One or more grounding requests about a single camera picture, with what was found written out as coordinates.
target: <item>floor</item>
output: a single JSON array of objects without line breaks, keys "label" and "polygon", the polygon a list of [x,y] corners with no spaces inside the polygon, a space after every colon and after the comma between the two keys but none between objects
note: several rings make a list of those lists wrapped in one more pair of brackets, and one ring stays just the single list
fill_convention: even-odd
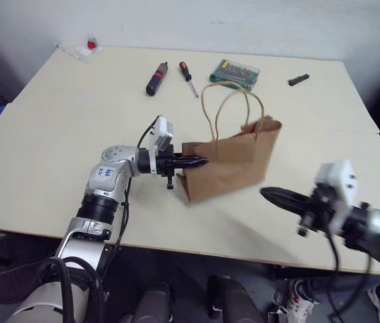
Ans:
[{"label": "floor", "polygon": [[[106,322],[117,323],[122,315],[132,312],[145,289],[159,281],[166,281],[174,290],[174,322],[221,322],[221,319],[210,320],[205,314],[205,286],[210,275],[227,275],[239,281],[266,317],[276,289],[287,289],[286,281],[266,278],[267,270],[267,266],[253,262],[125,247],[111,264],[110,275],[106,278],[110,291]],[[17,306],[18,303],[0,304],[0,322],[4,322]],[[328,305],[315,306],[307,322],[328,322],[328,313]],[[345,322],[378,322],[376,309],[365,294],[343,319]]]}]

